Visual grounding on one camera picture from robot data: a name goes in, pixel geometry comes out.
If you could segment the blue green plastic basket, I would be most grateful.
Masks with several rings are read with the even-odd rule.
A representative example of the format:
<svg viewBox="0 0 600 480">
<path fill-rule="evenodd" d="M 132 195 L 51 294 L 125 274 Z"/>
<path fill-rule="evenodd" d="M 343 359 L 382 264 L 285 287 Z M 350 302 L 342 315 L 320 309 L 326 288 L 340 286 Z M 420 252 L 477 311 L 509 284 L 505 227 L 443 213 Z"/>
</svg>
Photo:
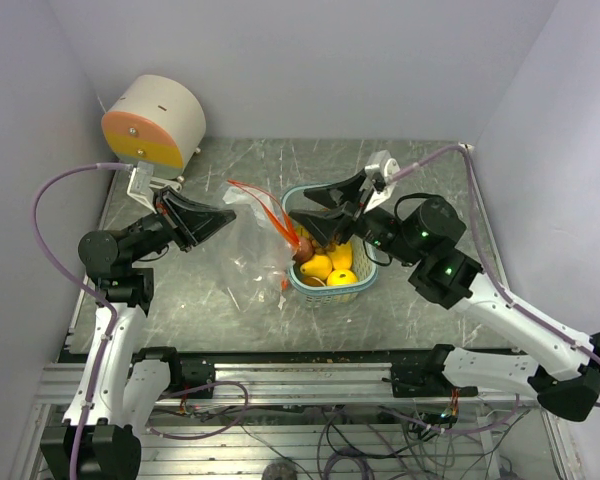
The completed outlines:
<svg viewBox="0 0 600 480">
<path fill-rule="evenodd" d="M 372 248 L 352 237 L 342 245 L 320 248 L 312 235 L 293 221 L 296 234 L 311 245 L 312 256 L 304 263 L 295 262 L 287 278 L 306 304 L 319 307 L 347 303 L 377 280 L 379 266 Z"/>
</svg>

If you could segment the brown kiwi fruit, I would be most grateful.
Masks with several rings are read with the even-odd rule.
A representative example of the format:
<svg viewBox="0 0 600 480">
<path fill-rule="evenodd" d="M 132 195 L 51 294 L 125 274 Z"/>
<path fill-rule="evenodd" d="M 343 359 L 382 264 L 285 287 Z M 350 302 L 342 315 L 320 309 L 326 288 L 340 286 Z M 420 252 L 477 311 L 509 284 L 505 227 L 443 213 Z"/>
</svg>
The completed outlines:
<svg viewBox="0 0 600 480">
<path fill-rule="evenodd" d="M 322 288 L 326 286 L 326 283 L 323 280 L 314 276 L 303 276 L 302 282 L 312 288 Z"/>
</svg>

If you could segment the clear zip top bag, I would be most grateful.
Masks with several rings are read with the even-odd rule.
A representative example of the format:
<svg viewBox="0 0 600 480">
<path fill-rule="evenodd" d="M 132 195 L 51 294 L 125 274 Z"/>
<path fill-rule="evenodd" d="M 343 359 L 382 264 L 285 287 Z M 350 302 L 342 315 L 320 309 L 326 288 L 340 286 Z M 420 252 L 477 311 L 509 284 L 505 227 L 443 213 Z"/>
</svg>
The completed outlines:
<svg viewBox="0 0 600 480">
<path fill-rule="evenodd" d="M 283 305 L 300 237 L 279 198 L 229 179 L 215 199 L 236 218 L 204 245 L 211 278 L 240 313 Z"/>
</svg>

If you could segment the brown longan bunch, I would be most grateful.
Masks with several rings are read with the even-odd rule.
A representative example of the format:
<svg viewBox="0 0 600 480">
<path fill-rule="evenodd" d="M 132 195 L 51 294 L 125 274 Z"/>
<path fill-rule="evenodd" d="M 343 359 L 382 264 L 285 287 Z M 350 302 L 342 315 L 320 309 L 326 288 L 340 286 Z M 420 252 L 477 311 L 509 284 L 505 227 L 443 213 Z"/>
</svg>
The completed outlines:
<svg viewBox="0 0 600 480">
<path fill-rule="evenodd" d="M 326 252 L 333 252 L 337 248 L 336 242 L 329 242 L 327 244 L 320 244 L 317 240 L 312 239 L 311 245 L 314 248 L 314 251 L 318 254 L 325 254 Z"/>
</svg>

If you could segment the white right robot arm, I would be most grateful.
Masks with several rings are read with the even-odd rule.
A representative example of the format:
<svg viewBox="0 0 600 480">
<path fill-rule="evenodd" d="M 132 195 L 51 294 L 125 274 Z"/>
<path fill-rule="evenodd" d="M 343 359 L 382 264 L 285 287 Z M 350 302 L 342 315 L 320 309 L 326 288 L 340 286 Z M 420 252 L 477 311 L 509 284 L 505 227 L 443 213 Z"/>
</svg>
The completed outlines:
<svg viewBox="0 0 600 480">
<path fill-rule="evenodd" d="M 373 206 L 362 173 L 336 184 L 307 188 L 318 209 L 291 209 L 292 220 L 322 246 L 356 237 L 409 267 L 410 284 L 428 302 L 477 318 L 520 348 L 495 354 L 436 345 L 420 375 L 439 396 L 451 388 L 498 390 L 534 398 L 550 413 L 584 421 L 600 396 L 600 332 L 570 329 L 491 280 L 460 251 L 466 226 L 443 197 L 415 193 L 405 218 Z"/>
</svg>

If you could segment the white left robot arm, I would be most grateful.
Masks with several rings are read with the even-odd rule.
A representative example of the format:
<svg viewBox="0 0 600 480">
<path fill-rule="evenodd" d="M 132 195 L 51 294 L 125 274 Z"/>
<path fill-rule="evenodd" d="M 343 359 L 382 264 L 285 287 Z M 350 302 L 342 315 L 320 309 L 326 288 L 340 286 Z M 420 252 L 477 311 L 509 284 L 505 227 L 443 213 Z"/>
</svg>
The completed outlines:
<svg viewBox="0 0 600 480">
<path fill-rule="evenodd" d="M 173 347 L 134 350 L 154 296 L 154 272 L 137 262 L 170 245 L 188 252 L 235 220 L 233 211 L 186 199 L 170 187 L 127 227 L 83 236 L 78 253 L 96 300 L 95 328 L 77 391 L 40 448 L 56 479 L 134 479 L 140 436 L 160 396 L 183 387 Z"/>
</svg>

